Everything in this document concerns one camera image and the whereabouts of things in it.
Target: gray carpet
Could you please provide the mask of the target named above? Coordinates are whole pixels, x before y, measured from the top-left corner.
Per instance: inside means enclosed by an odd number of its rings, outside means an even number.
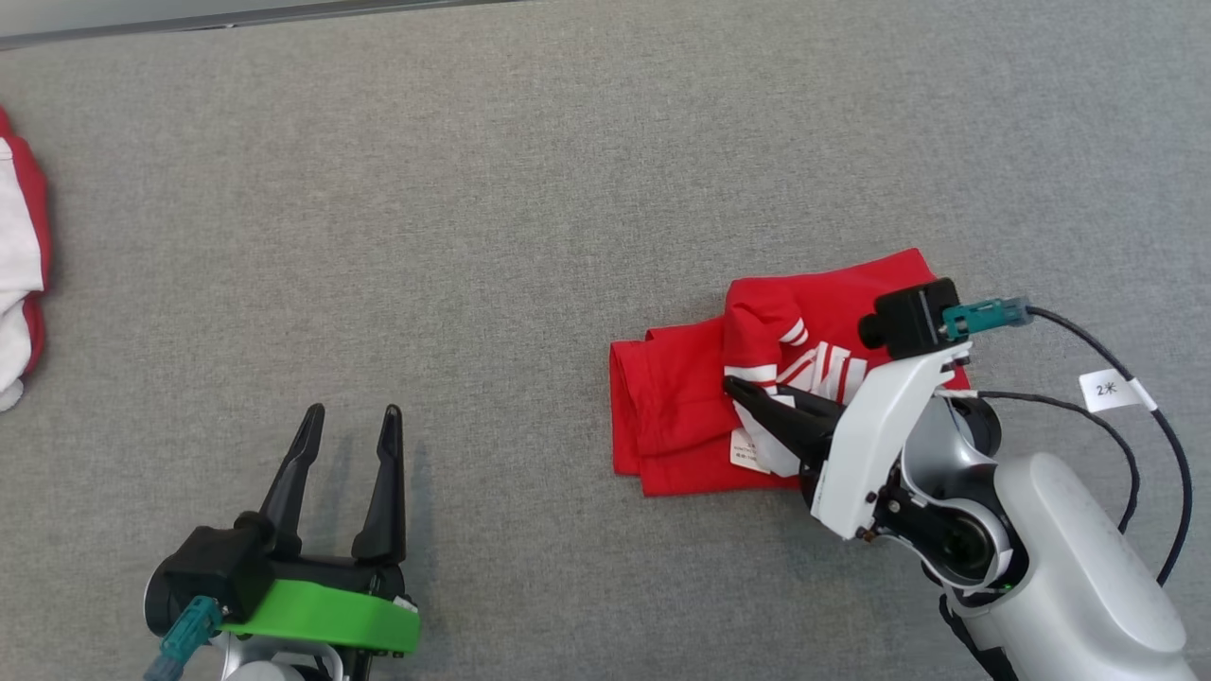
[[[0,55],[57,246],[44,366],[0,414],[5,675],[138,677],[147,576],[259,504],[314,401],[302,531],[346,551],[395,401],[425,630],[381,679],[980,679],[906,551],[794,493],[615,477],[608,343],[919,246],[968,299],[1087,324],[1207,480],[1209,34],[1196,1],[569,0]],[[1038,324],[980,338],[974,377],[1072,399],[1096,368]],[[1001,413],[1005,456],[1062,454],[1118,514],[1103,434]],[[1110,419],[1155,568],[1176,469],[1142,411]],[[1167,588],[1196,660],[1207,508]]]

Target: clothing tag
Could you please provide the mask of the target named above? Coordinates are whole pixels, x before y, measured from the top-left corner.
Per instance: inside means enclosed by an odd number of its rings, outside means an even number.
[[[757,463],[757,447],[744,428],[731,431],[731,463],[757,473],[769,473],[768,468]]]

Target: folded red shirt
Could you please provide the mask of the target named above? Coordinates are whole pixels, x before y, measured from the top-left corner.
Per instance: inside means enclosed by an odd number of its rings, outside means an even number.
[[[648,496],[798,486],[794,476],[757,470],[723,377],[848,404],[866,373],[889,361],[859,340],[859,320],[874,298],[934,279],[916,248],[837,271],[744,279],[731,285],[723,316],[613,343],[615,473],[638,475]],[[957,372],[948,385],[968,388],[966,377]]]

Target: red and white clothing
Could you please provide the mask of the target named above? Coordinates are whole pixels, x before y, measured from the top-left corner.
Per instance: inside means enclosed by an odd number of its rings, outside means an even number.
[[[0,109],[0,411],[24,389],[46,336],[39,297],[51,267],[46,178]]]
[[[728,291],[723,316],[614,343],[614,470],[638,475],[649,496],[797,486],[797,463],[781,477],[746,459],[746,443],[758,464],[777,462],[781,445],[744,410],[737,414],[723,377],[848,404],[866,373],[889,361],[859,340],[859,320],[874,298],[934,279],[917,250],[837,271],[742,279]],[[965,376],[949,385],[966,388]]]

